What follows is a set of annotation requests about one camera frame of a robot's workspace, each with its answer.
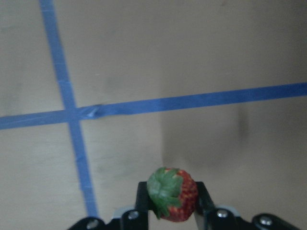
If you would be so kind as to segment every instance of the beige floor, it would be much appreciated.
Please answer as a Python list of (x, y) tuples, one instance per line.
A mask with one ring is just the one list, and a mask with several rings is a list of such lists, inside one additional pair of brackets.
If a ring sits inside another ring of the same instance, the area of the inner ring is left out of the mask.
[[(78, 107), (307, 81), (304, 1), (54, 0)], [(62, 110), (38, 1), (0, 0), (0, 116)], [(100, 216), (161, 165), (307, 228), (307, 98), (82, 121)], [(0, 130), (0, 229), (86, 216), (67, 124)], [(150, 229), (196, 229), (151, 214)]]

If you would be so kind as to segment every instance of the bolt head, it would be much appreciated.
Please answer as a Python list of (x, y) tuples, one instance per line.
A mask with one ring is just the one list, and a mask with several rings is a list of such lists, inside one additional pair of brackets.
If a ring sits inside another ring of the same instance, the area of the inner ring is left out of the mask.
[(130, 211), (128, 214), (128, 219), (136, 219), (137, 217), (139, 217), (138, 211)]
[(263, 217), (260, 218), (260, 224), (269, 226), (269, 225), (272, 225), (272, 223), (273, 223), (273, 221), (269, 217), (263, 216)]
[(226, 218), (228, 216), (228, 211), (225, 209), (219, 209), (217, 210), (216, 214), (220, 218)]
[(91, 219), (87, 225), (86, 225), (86, 229), (94, 229), (98, 226), (99, 221), (97, 219)]

